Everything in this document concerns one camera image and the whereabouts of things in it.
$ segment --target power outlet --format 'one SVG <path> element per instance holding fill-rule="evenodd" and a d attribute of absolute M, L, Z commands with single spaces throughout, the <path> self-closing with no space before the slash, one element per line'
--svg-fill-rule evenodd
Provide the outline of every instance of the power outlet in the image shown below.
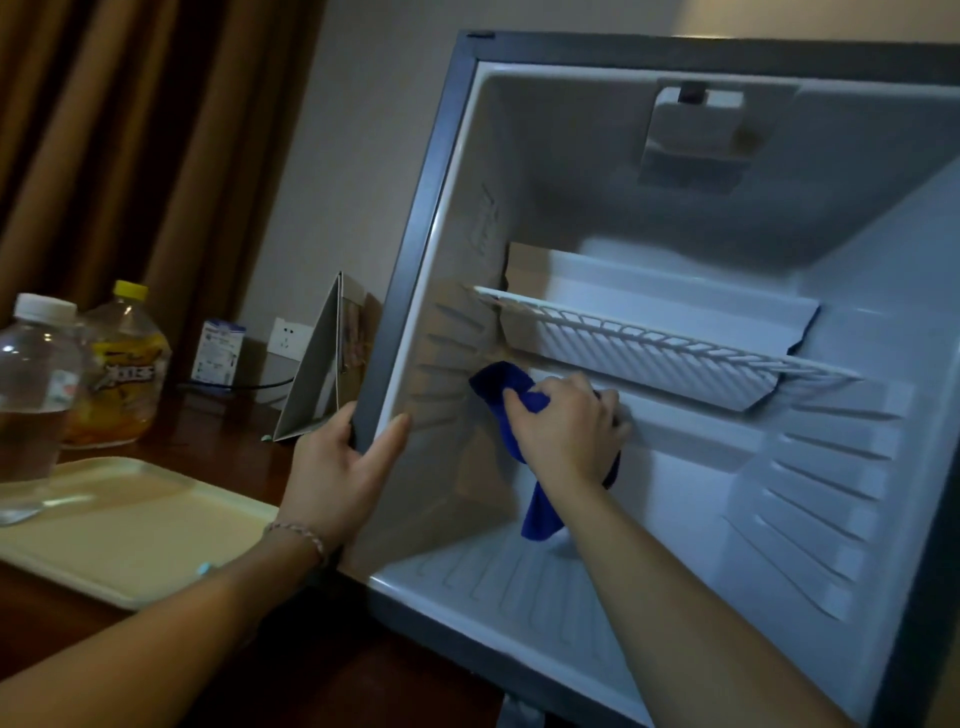
<path fill-rule="evenodd" d="M 276 319 L 274 330 L 270 333 L 270 341 L 267 342 L 267 352 L 285 356 L 294 361 L 302 361 L 311 336 L 313 336 L 313 327 Z"/>

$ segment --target beaded bracelet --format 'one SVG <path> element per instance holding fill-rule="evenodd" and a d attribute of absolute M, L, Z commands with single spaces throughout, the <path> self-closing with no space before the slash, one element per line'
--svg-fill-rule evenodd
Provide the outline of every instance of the beaded bracelet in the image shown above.
<path fill-rule="evenodd" d="M 324 542 L 320 540 L 320 536 L 315 534 L 309 528 L 305 528 L 296 523 L 287 523 L 283 521 L 274 521 L 273 523 L 268 523 L 267 527 L 263 529 L 264 533 L 269 533 L 277 528 L 283 528 L 287 531 L 293 531 L 294 533 L 302 536 L 305 539 L 309 539 L 313 542 L 313 545 L 317 547 L 317 553 L 320 554 L 320 565 L 322 567 L 326 566 L 326 562 L 329 561 L 329 557 L 326 555 L 326 549 L 324 548 Z"/>

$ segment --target hand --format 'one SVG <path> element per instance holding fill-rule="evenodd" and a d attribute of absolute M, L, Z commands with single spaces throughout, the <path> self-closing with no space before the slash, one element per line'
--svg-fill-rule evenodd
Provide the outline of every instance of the hand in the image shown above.
<path fill-rule="evenodd" d="M 566 483 L 599 486 L 630 434 L 628 423 L 613 424 L 619 394 L 607 389 L 598 399 L 580 372 L 567 379 L 549 377 L 535 389 L 550 398 L 537 414 L 512 389 L 503 391 L 503 403 L 523 459 L 540 485 L 549 497 L 559 495 Z"/>
<path fill-rule="evenodd" d="M 323 427 L 297 442 L 276 516 L 316 533 L 327 553 L 352 538 L 370 517 L 410 432 L 410 416 L 398 415 L 361 455 L 348 445 L 355 406 L 345 404 Z"/>

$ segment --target white bottle cap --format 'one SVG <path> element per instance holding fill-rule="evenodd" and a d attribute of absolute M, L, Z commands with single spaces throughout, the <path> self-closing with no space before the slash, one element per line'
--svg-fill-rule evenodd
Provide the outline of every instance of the white bottle cap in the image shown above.
<path fill-rule="evenodd" d="M 77 305 L 49 296 L 38 296 L 36 293 L 21 293 L 16 297 L 13 316 L 24 321 L 68 327 L 73 326 L 77 318 Z"/>

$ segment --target wooden desk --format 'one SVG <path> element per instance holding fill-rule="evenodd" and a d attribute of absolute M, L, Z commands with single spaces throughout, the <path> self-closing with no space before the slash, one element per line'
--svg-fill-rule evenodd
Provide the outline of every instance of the wooden desk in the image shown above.
<path fill-rule="evenodd" d="M 263 443 L 277 413 L 249 400 L 173 396 L 134 445 L 66 452 L 125 455 L 279 503 L 293 448 Z M 0 564 L 0 678 L 76 643 L 122 610 Z M 355 595 L 305 591 L 268 617 L 228 662 L 185 725 L 494 726 L 502 693 L 388 632 Z"/>

